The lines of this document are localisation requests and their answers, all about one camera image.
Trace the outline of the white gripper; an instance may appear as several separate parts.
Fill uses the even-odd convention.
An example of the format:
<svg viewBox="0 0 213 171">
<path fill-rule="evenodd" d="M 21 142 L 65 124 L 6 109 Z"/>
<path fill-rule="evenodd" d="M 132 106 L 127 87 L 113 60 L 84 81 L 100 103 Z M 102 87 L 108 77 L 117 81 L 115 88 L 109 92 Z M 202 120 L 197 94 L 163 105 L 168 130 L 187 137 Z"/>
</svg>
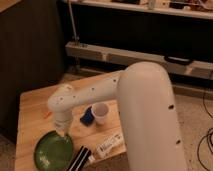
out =
<svg viewBox="0 0 213 171">
<path fill-rule="evenodd" d="M 69 132 L 72 121 L 73 116 L 69 111 L 53 114 L 54 128 L 61 137 Z"/>
</svg>

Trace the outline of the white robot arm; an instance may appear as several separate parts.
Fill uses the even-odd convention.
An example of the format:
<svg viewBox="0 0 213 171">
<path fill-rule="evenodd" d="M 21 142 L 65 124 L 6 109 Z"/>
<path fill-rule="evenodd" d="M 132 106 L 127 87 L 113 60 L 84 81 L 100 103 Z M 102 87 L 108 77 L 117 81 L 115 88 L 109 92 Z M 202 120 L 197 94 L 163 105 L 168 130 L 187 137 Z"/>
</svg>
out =
<svg viewBox="0 0 213 171">
<path fill-rule="evenodd" d="M 70 127 L 71 110 L 115 99 L 130 171 L 188 171 L 174 93 L 167 71 L 139 62 L 92 85 L 47 101 L 56 130 Z"/>
</svg>

